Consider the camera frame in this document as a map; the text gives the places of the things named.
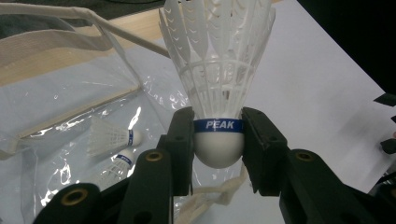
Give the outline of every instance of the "shuttlecock cork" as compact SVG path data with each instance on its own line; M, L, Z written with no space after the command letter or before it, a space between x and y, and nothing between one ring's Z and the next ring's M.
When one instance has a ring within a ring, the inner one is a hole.
M160 28L195 112L194 150L225 168L242 155L240 111L275 19L270 0L167 0Z
M131 149L124 149L100 174L88 178L99 187L100 190L107 189L128 176L128 171L133 167L134 155Z
M88 156L97 156L120 147L137 146L142 141L142 134L136 130L127 130L111 122L91 118Z

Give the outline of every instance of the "blue band with white text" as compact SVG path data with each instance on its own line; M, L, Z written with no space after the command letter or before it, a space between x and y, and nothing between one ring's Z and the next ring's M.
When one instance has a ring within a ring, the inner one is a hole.
M196 133L242 133L241 119L198 119L194 121Z
M128 157L126 157L126 156L123 156L123 155L117 155L117 157L116 158L119 158L119 159L121 159L121 160L123 160L123 161L126 161L129 165L131 165L132 164L132 161L131 160L129 160L129 158Z
M128 140L128 146L131 146L132 143L134 142L134 131L129 130L129 140Z

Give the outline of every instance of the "shuttlecock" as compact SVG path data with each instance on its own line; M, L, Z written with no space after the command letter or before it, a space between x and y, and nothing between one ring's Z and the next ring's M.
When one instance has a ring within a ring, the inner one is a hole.
M121 127L99 119L91 118L90 139L87 154L89 157L115 150L120 147L137 146L142 141L142 134L136 130Z
M125 179L128 171L132 169L134 155L131 149L121 151L111 164L109 164L102 173L94 175L87 179L99 187L100 190L107 189L121 180Z
M189 95L196 156L224 168L242 155L240 110L261 60L275 10L271 0L167 0L160 28Z

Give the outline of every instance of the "blue band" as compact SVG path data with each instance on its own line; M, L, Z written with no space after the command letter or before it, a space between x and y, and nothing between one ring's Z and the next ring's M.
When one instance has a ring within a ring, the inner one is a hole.
M123 161L126 161L126 162L128 162L128 164L129 165L131 165L132 164L132 161L131 160L129 160L129 158L128 157L126 157L126 156L123 156L123 155L117 155L117 157L116 158L119 158L119 159L122 159Z
M242 133L241 119L198 119L194 121L196 133Z
M134 143L134 131L131 129L129 130L128 146L131 146L133 143Z

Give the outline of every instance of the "white rounded shuttlecock base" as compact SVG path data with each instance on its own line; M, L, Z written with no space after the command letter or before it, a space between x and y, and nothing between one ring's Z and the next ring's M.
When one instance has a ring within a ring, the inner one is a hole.
M242 133L195 133L195 155L205 165L222 169L236 163L242 156Z

